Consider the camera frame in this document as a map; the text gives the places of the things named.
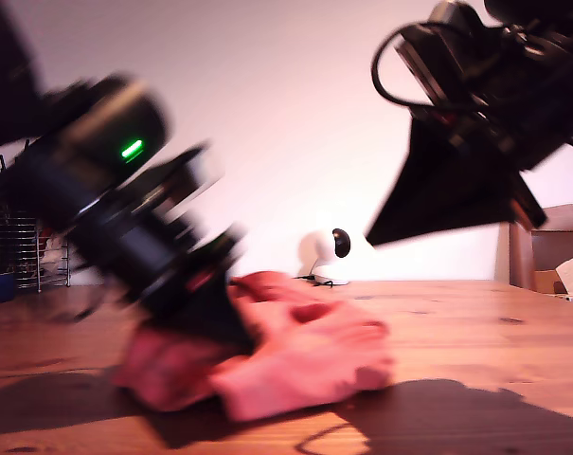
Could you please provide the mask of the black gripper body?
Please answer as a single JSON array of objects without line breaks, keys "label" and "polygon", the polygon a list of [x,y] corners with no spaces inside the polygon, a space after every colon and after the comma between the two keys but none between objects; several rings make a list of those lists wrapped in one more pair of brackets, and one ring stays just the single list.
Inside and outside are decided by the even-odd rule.
[{"label": "black gripper body", "polygon": [[228,229],[198,246],[192,223],[166,219],[165,191],[72,192],[72,241],[82,256],[127,287],[128,302],[151,313],[191,312],[211,300],[227,307],[226,272],[239,241]]}]

